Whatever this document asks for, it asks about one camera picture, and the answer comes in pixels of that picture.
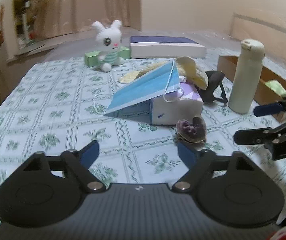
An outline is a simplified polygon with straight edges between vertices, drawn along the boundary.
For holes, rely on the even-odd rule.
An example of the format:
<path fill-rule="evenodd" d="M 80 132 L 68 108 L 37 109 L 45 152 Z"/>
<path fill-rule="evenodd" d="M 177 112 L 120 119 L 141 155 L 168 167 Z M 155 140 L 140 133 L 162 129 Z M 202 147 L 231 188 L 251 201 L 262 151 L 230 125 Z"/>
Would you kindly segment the light green cloth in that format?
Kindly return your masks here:
<path fill-rule="evenodd" d="M 279 83 L 278 80 L 269 80 L 264 83 L 269 89 L 271 89 L 278 96 L 286 96 L 286 89 Z"/>

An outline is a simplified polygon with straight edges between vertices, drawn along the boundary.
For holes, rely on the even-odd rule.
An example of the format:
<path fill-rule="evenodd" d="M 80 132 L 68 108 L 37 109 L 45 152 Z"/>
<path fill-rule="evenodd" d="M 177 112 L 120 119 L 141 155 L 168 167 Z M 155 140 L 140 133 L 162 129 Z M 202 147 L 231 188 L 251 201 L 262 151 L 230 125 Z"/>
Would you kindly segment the black eye mask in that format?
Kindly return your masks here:
<path fill-rule="evenodd" d="M 208 87 L 205 90 L 201 88 L 197 89 L 203 102 L 212 103 L 214 101 L 218 101 L 224 104 L 228 103 L 228 98 L 226 96 L 223 83 L 222 83 L 223 79 L 225 78 L 225 74 L 217 70 L 209 70 L 209 71 L 206 71 L 205 73 L 208 77 Z M 214 91 L 217 89 L 217 87 L 221 88 L 220 98 L 217 98 L 214 96 Z"/>

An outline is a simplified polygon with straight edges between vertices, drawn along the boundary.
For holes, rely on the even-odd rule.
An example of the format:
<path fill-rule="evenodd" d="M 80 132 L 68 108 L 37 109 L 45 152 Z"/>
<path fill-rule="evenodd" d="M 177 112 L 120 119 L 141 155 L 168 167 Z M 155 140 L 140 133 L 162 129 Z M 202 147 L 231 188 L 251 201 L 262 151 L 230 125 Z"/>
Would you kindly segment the purple velvet scrunchie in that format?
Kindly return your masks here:
<path fill-rule="evenodd" d="M 185 142 L 197 144 L 206 141 L 206 123 L 200 116 L 193 117 L 192 122 L 179 120 L 176 129 L 177 137 Z"/>

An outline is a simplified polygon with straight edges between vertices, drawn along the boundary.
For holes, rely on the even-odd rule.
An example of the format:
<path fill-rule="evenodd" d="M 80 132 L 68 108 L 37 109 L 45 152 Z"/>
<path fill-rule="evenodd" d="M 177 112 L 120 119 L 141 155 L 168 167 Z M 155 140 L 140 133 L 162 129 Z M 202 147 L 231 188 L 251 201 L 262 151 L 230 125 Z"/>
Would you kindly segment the cream thermos bottle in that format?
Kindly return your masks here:
<path fill-rule="evenodd" d="M 232 111 L 248 113 L 259 84 L 264 56 L 264 45 L 260 41 L 249 38 L 241 41 L 241 53 L 228 102 Z"/>

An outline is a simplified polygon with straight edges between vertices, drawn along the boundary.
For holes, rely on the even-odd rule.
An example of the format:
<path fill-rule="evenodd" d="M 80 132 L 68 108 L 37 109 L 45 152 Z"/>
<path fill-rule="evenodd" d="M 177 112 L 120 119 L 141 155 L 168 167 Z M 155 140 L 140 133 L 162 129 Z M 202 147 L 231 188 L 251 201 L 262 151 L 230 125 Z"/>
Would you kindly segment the floral green tablecloth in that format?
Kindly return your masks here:
<path fill-rule="evenodd" d="M 177 155 L 175 126 L 152 125 L 149 101 L 109 116 L 93 107 L 95 96 L 96 109 L 107 109 L 119 77 L 165 60 L 127 60 L 109 73 L 86 67 L 81 57 L 34 65 L 0 106 L 0 184 L 36 151 L 59 155 L 97 140 L 100 156 L 90 171 L 106 185 L 173 185 L 187 171 Z M 219 103 L 204 105 L 204 148 L 218 155 L 242 151 L 263 169 L 285 195 L 280 223 L 286 217 L 286 159 L 273 161 L 263 146 L 237 146 L 232 139 L 239 129 L 279 126 L 272 116 L 253 116 L 255 106 L 239 115 Z"/>

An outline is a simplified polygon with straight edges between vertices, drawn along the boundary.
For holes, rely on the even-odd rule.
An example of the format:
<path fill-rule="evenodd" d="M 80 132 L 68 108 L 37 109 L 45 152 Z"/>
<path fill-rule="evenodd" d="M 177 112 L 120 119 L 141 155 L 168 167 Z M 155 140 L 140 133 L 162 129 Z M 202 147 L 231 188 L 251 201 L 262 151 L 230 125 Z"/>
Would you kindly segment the white purple tissue pack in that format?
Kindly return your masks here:
<path fill-rule="evenodd" d="M 190 83 L 180 83 L 181 89 L 176 92 L 158 96 L 150 100 L 150 120 L 153 125 L 175 125 L 179 120 L 191 122 L 195 116 L 200 116 L 203 110 L 203 100 L 195 86 Z"/>

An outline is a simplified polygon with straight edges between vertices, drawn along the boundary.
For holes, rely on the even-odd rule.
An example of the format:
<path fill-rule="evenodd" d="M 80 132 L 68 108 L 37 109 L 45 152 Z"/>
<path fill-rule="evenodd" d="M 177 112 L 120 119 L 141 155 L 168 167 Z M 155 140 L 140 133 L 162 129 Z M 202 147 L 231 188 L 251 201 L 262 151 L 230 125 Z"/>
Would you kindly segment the brown cardboard tray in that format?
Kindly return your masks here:
<path fill-rule="evenodd" d="M 252 101 L 255 116 L 272 115 L 279 122 L 286 113 L 286 80 L 264 67 L 262 60 L 244 55 L 220 56 L 217 70 L 232 81 L 228 106 L 240 114 L 249 112 Z"/>

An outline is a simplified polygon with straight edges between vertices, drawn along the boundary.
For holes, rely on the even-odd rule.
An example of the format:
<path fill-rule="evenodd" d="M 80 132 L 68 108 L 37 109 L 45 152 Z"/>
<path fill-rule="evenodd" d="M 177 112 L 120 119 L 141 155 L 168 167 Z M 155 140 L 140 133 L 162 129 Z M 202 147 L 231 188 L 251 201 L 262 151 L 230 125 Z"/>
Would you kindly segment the plastic-wrapped headboard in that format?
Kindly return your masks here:
<path fill-rule="evenodd" d="M 229 35 L 236 40 L 258 40 L 269 55 L 286 63 L 286 16 L 282 14 L 256 9 L 236 11 Z"/>

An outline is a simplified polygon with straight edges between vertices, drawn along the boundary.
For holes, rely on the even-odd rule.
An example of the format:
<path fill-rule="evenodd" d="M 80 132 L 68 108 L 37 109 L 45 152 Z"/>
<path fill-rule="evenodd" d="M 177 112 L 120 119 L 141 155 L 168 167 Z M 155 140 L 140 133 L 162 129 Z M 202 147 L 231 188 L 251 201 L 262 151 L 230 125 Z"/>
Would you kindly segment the blue surgical face mask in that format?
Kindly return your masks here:
<path fill-rule="evenodd" d="M 113 95 L 111 103 L 105 111 L 99 111 L 95 102 L 93 109 L 97 114 L 105 115 L 158 96 L 162 96 L 165 102 L 172 103 L 183 95 L 180 94 L 171 100 L 165 98 L 165 95 L 179 90 L 181 87 L 178 69 L 175 61 L 172 60 L 123 86 Z"/>

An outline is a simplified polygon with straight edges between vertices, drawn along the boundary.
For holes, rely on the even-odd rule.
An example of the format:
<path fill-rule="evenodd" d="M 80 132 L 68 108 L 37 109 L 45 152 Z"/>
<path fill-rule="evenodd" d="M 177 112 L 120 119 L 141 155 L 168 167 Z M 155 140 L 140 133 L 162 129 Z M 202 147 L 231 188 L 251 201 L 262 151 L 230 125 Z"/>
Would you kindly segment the yellow towel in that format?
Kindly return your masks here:
<path fill-rule="evenodd" d="M 194 59 L 188 56 L 182 56 L 174 59 L 176 68 L 178 69 L 179 76 L 186 77 L 187 82 L 196 85 L 202 90 L 206 90 L 209 85 L 209 80 L 206 72 L 195 62 Z M 123 84 L 128 84 L 143 76 L 149 71 L 152 71 L 163 64 L 168 63 L 168 61 L 160 61 L 153 64 L 149 64 L 147 67 L 129 72 L 121 77 L 119 77 L 118 82 Z"/>

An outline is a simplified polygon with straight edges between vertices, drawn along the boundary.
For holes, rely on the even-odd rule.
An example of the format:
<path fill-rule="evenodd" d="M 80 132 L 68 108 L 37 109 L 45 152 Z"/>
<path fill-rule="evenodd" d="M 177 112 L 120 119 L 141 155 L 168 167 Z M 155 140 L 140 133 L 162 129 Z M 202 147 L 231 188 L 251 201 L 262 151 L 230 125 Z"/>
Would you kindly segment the white bunny plush toy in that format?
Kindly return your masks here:
<path fill-rule="evenodd" d="M 91 26 L 97 32 L 95 40 L 99 46 L 97 60 L 100 70 L 107 73 L 112 70 L 112 66 L 122 65 L 124 59 L 119 54 L 122 46 L 122 22 L 114 20 L 109 27 L 105 27 L 101 22 L 95 21 Z"/>

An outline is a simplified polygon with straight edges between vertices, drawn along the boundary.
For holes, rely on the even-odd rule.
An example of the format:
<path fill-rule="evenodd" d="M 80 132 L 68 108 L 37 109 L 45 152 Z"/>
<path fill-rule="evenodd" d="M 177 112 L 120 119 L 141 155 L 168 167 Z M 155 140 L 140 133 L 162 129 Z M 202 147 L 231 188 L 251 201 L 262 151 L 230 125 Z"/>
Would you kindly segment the white and blue flat box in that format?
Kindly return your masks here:
<path fill-rule="evenodd" d="M 133 59 L 206 56 L 206 47 L 187 37 L 131 36 L 130 49 Z"/>

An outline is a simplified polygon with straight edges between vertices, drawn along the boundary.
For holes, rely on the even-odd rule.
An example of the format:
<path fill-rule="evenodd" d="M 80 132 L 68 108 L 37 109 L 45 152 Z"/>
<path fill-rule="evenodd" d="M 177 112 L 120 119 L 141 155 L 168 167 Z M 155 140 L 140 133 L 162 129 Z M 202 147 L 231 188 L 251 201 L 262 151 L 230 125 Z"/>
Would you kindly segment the beige curtain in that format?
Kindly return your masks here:
<path fill-rule="evenodd" d="M 141 0 L 37 0 L 34 24 L 37 38 L 90 31 L 95 21 L 108 26 L 141 28 Z"/>

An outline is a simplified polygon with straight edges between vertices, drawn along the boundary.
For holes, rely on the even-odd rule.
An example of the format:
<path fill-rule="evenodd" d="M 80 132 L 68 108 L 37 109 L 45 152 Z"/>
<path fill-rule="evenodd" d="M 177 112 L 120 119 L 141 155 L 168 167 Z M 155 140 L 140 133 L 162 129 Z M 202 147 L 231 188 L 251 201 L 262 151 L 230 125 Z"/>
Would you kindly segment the wooden bookshelf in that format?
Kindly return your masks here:
<path fill-rule="evenodd" d="M 14 25 L 19 49 L 35 43 L 38 0 L 13 0 Z"/>

